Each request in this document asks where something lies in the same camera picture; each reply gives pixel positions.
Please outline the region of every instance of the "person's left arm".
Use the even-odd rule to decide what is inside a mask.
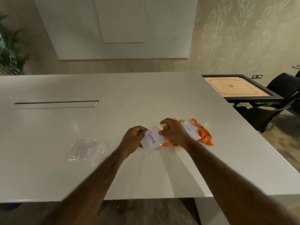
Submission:
[[[42,225],[91,224],[122,162],[140,145],[146,128],[129,129],[118,148],[67,198],[50,212]]]

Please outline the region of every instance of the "table top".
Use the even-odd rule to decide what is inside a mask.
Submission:
[[[203,75],[228,102],[278,102],[284,98],[242,74]]]
[[[84,108],[15,107],[94,100]],[[77,139],[104,140],[103,160],[128,128],[166,117],[195,118],[213,137],[215,146],[205,147],[267,194],[300,194],[300,174],[196,72],[2,76],[0,104],[0,202],[62,200],[96,168],[67,160]],[[105,199],[211,196],[181,147],[138,148]]]

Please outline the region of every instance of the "beige wall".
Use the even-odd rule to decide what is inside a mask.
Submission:
[[[199,0],[188,59],[59,61],[33,0],[0,0],[10,28],[25,28],[27,74],[195,70],[201,74],[263,74],[267,84],[300,64],[300,0]]]

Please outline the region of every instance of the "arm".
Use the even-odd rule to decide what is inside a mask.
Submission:
[[[231,225],[300,224],[286,208],[193,140],[180,122],[167,118],[161,121],[165,123],[168,125],[160,134],[182,146],[191,156]]]
[[[43,225],[91,224],[122,162],[139,147],[146,128],[136,126],[119,147],[44,220]]]

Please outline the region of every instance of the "green plant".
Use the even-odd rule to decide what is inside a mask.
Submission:
[[[1,21],[7,15],[0,16],[0,72],[5,75],[24,75],[24,64],[29,59],[29,54],[20,55],[18,34],[21,29],[10,32]]]

